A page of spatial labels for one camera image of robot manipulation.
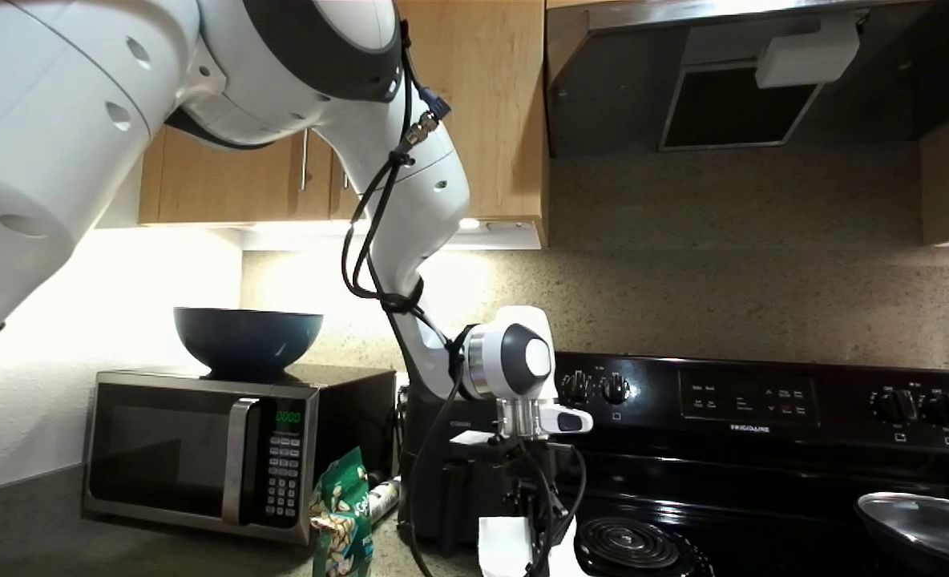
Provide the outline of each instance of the range hood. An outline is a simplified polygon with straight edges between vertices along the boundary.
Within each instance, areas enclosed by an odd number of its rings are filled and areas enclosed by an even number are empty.
[[[949,119],[949,0],[548,8],[555,157],[912,139]]]

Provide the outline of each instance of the microwave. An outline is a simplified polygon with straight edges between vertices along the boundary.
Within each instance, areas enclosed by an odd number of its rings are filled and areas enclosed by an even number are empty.
[[[352,444],[372,485],[393,474],[393,371],[100,371],[82,512],[309,543],[310,487]]]

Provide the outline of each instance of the countertop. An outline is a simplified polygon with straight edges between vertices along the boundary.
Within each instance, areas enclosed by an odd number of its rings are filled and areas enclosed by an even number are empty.
[[[436,577],[475,577],[475,555],[428,555]],[[81,470],[0,487],[0,577],[309,577],[302,547],[209,532],[87,520]],[[416,564],[393,516],[374,532],[374,577],[409,577]]]

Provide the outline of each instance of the black stove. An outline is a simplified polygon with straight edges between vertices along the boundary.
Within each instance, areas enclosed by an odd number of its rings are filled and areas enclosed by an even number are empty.
[[[903,573],[858,494],[949,496],[949,371],[559,351],[559,391],[598,415],[582,557],[669,555],[656,525],[719,577]],[[707,573],[663,567],[626,573]]]

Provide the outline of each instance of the blue bowl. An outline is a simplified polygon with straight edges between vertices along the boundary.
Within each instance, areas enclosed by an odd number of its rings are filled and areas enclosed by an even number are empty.
[[[324,314],[175,307],[182,346],[211,369],[211,377],[268,381],[318,339]]]

